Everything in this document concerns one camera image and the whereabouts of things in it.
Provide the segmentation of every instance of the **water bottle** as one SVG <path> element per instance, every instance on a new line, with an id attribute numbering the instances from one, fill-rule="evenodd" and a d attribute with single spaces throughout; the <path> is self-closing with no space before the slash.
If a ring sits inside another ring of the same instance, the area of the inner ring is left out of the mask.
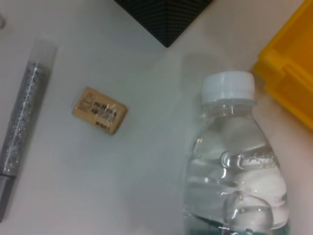
<path id="1" fill-rule="evenodd" d="M 206 125 L 188 162 L 187 235 L 288 235 L 286 183 L 272 147 L 252 116 L 251 73 L 206 78 Z"/>

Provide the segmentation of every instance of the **silver glitter pen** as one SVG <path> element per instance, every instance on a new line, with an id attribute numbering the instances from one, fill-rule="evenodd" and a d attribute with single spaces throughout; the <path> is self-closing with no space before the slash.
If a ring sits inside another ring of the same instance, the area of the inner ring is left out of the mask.
<path id="1" fill-rule="evenodd" d="M 0 153 L 0 222 L 9 202 L 29 133 L 44 98 L 57 47 L 35 41 Z"/>

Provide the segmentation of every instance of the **yellow plastic box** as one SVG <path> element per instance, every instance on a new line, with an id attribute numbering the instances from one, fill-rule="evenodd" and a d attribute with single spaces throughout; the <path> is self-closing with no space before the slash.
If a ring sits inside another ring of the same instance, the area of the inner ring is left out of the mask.
<path id="1" fill-rule="evenodd" d="M 313 129 L 313 0 L 305 0 L 260 53 L 265 90 Z"/>

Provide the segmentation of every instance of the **white table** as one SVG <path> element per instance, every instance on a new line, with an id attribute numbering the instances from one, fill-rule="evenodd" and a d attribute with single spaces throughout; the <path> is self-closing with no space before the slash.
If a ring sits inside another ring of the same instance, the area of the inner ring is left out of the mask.
<path id="1" fill-rule="evenodd" d="M 201 79 L 250 70 L 302 0 L 216 0 L 164 48 L 113 0 L 0 0 L 0 142 L 35 37 L 59 45 L 1 235 L 181 235 L 182 173 Z M 255 114 L 280 159 L 293 235 L 313 230 L 313 134 L 262 91 Z M 116 135 L 74 117 L 85 86 L 129 107 Z"/>

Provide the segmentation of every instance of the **eraser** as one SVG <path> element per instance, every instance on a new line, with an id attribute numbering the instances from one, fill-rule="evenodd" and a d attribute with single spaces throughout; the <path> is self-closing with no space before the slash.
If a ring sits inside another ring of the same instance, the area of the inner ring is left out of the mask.
<path id="1" fill-rule="evenodd" d="M 110 134 L 115 134 L 127 111 L 125 105 L 86 87 L 74 107 L 73 114 Z"/>

